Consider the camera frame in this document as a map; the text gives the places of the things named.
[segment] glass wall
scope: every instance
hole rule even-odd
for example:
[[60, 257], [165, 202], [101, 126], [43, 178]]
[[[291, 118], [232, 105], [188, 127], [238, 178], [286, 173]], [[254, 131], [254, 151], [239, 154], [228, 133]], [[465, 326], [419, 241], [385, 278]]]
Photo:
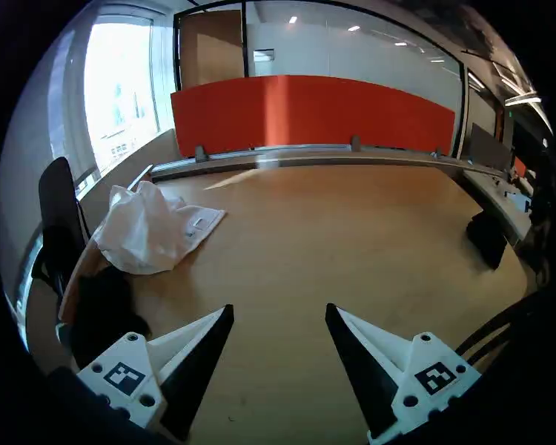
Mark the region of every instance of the glass wall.
[[455, 114], [460, 129], [459, 62], [386, 20], [298, 1], [247, 3], [250, 76], [333, 76], [384, 85], [423, 97]]

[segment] ceiling light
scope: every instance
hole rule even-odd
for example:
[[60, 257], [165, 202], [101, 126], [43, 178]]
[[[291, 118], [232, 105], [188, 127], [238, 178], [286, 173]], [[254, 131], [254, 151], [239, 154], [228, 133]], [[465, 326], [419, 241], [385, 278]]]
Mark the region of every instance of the ceiling light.
[[505, 107], [512, 107], [513, 105], [520, 105], [520, 104], [539, 104], [542, 102], [542, 99], [539, 96], [535, 96], [535, 94], [529, 95], [522, 95], [522, 96], [515, 96], [505, 101]]
[[482, 82], [480, 82], [480, 80], [476, 76], [474, 76], [472, 73], [468, 73], [468, 77], [471, 80], [473, 80], [478, 87], [485, 88], [484, 84]]

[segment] orange partition panel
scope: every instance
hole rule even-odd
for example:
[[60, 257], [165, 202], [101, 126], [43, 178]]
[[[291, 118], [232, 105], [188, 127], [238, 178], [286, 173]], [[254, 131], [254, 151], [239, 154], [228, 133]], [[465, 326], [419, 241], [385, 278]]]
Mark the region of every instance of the orange partition panel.
[[250, 147], [364, 145], [449, 154], [454, 112], [393, 88], [323, 76], [263, 76], [171, 94], [179, 151], [194, 156]]
[[525, 166], [525, 164], [523, 164], [523, 161], [521, 161], [521, 159], [516, 156], [514, 157], [514, 169], [517, 171], [517, 174], [520, 177], [525, 177], [525, 170], [527, 169], [527, 167]]

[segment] black cloth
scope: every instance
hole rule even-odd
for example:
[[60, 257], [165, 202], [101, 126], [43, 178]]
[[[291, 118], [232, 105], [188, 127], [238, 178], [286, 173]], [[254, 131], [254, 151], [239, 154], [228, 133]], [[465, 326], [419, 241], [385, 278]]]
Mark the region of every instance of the black cloth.
[[482, 211], [471, 219], [466, 233], [469, 240], [480, 251], [484, 262], [490, 268], [498, 268], [505, 251], [506, 238], [496, 218]]
[[128, 332], [150, 334], [133, 311], [132, 289], [113, 266], [94, 277], [79, 278], [79, 302], [70, 330], [70, 347], [82, 369]]

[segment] chair backrest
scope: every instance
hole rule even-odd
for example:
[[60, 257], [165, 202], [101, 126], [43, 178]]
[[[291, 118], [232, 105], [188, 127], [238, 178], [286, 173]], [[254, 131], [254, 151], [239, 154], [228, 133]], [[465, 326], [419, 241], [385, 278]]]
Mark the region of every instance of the chair backrest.
[[68, 161], [54, 160], [39, 179], [42, 213], [44, 265], [54, 289], [61, 297], [85, 248], [85, 237]]

